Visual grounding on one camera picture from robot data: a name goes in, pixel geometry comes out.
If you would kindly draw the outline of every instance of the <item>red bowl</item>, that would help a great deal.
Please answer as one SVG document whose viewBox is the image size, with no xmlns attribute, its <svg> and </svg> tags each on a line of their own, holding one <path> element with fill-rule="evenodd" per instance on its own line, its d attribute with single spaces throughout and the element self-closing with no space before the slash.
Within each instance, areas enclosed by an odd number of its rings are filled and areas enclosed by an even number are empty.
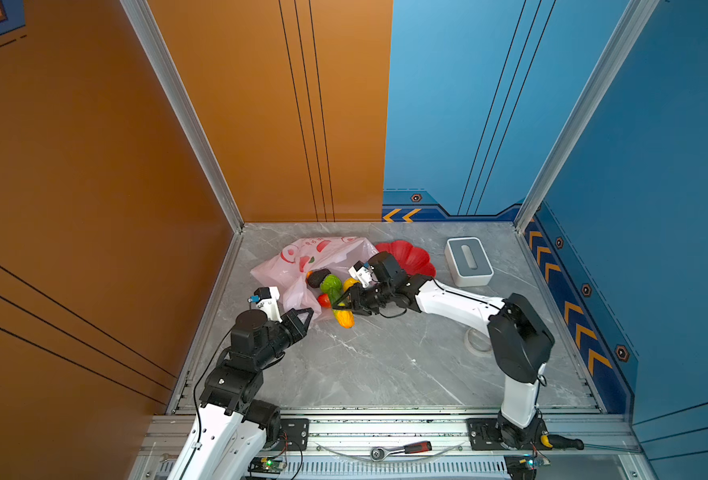
<svg viewBox="0 0 708 480">
<path fill-rule="evenodd" d="M 432 258 L 428 252 L 410 242 L 397 240 L 390 244 L 378 244 L 376 245 L 376 250 L 394 255 L 394 258 L 399 262 L 399 266 L 405 269 L 408 275 L 437 275 L 437 269 L 432 265 Z"/>
</svg>

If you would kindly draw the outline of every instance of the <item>yellow chevron arrow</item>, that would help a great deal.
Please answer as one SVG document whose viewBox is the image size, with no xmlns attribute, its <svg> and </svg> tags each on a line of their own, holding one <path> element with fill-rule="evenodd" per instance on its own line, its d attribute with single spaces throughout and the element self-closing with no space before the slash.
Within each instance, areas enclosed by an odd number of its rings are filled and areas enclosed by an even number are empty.
<svg viewBox="0 0 708 480">
<path fill-rule="evenodd" d="M 589 373 L 591 374 L 591 376 L 594 376 L 594 360 L 599 360 L 600 362 L 607 365 L 610 369 L 613 368 L 613 366 L 610 364 L 610 360 L 604 358 L 602 355 L 593 351 L 592 349 L 589 349 Z"/>
<path fill-rule="evenodd" d="M 541 266 L 541 254 L 550 254 L 551 250 L 545 246 L 540 246 L 536 249 L 538 252 L 538 257 L 535 259 L 535 261 L 538 263 L 538 266 Z"/>
<path fill-rule="evenodd" d="M 415 215 L 415 214 L 416 214 L 417 212 L 419 212 L 419 211 L 421 211 L 421 209 L 420 209 L 420 208 L 416 208 L 415 210 L 413 210 L 412 212 L 410 212 L 410 213 L 407 214 L 406 216 L 403 216 L 402 219 L 403 219 L 405 222 L 412 223 L 412 218 L 410 218 L 410 217 L 413 216 L 413 215 Z"/>
<path fill-rule="evenodd" d="M 396 214 L 400 210 L 401 210 L 401 208 L 395 208 L 394 210 L 388 212 L 386 214 L 386 216 L 383 217 L 383 219 L 386 220 L 387 222 L 394 222 L 394 220 L 392 220 L 392 215 Z"/>
<path fill-rule="evenodd" d="M 544 276 L 546 277 L 546 283 L 548 283 L 548 273 L 552 270 L 556 270 L 557 272 L 562 271 L 559 265 L 550 264 L 549 262 L 546 262 L 546 272 L 544 273 Z"/>
<path fill-rule="evenodd" d="M 530 232 L 530 250 L 533 249 L 533 237 L 534 236 L 543 237 L 543 234 L 539 231 L 536 231 L 536 230 L 533 230 L 532 232 Z"/>
<path fill-rule="evenodd" d="M 568 316 L 570 315 L 570 310 L 572 310 L 573 312 L 578 312 L 581 315 L 584 314 L 583 310 L 575 303 L 565 302 L 564 303 L 564 324 L 565 325 L 570 324 L 570 320 L 568 320 Z"/>
<path fill-rule="evenodd" d="M 589 330 L 588 328 L 586 328 L 583 325 L 576 324 L 575 325 L 575 344 L 578 345 L 579 350 L 580 350 L 580 334 L 581 333 L 589 335 L 594 340 L 597 339 L 597 336 L 594 334 L 594 332 L 592 332 L 591 330 Z"/>
</svg>

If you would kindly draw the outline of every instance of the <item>wrench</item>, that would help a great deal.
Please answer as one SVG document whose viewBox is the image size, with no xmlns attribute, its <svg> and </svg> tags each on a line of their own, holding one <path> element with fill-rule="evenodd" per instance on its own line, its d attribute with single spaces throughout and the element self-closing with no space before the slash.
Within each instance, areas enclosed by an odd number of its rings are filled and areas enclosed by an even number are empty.
<svg viewBox="0 0 708 480">
<path fill-rule="evenodd" d="M 370 450 L 370 459 L 374 462 L 380 462 L 382 460 L 385 460 L 387 456 L 390 456 L 395 453 L 422 453 L 430 452 L 431 449 L 431 442 L 411 443 L 410 445 L 392 448 L 375 447 L 373 450 Z"/>
</svg>

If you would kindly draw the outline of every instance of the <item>pink plastic bag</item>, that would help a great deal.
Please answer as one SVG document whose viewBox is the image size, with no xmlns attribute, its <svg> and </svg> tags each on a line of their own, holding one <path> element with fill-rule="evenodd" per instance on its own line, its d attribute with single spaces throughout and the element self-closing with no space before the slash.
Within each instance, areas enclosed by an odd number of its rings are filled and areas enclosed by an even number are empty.
<svg viewBox="0 0 708 480">
<path fill-rule="evenodd" d="M 370 241 L 361 236 L 300 238 L 250 273 L 263 286 L 279 287 L 285 311 L 311 307 L 314 310 L 312 318 L 316 319 L 322 308 L 316 301 L 316 294 L 306 285 L 306 274 L 327 268 L 344 282 L 349 278 L 350 267 L 358 261 L 367 262 L 377 253 Z M 332 318 L 330 309 L 326 309 L 323 317 L 328 316 Z"/>
</svg>

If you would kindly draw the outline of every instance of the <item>table surface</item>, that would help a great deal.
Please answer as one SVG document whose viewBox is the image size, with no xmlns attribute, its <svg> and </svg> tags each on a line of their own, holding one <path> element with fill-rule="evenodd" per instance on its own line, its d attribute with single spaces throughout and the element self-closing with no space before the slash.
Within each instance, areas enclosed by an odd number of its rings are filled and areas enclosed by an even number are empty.
<svg viewBox="0 0 708 480">
<path fill-rule="evenodd" d="M 373 244 L 406 240 L 429 252 L 437 280 L 452 286 L 445 242 L 476 236 L 494 275 L 487 286 L 467 290 L 502 297 L 521 293 L 557 340 L 545 372 L 548 387 L 541 389 L 538 398 L 541 408 L 595 408 L 596 401 L 567 350 L 575 347 L 565 345 L 557 334 L 558 326 L 528 264 L 532 258 L 522 252 L 515 235 L 511 224 L 499 222 L 247 224 L 204 354 L 191 378 L 199 377 L 216 348 L 224 348 L 218 342 L 246 309 L 247 297 L 261 286 L 250 270 L 297 238 L 364 236 Z M 289 348 L 282 362 L 264 371 L 263 387 L 256 398 L 284 408 L 500 407 L 504 375 L 492 355 L 477 357 L 465 349 L 466 326 L 411 310 L 395 319 L 357 316 L 355 320 L 348 330 L 334 320 L 312 322 L 308 336 Z M 181 401 L 182 406 L 190 403 L 188 397 Z"/>
</svg>

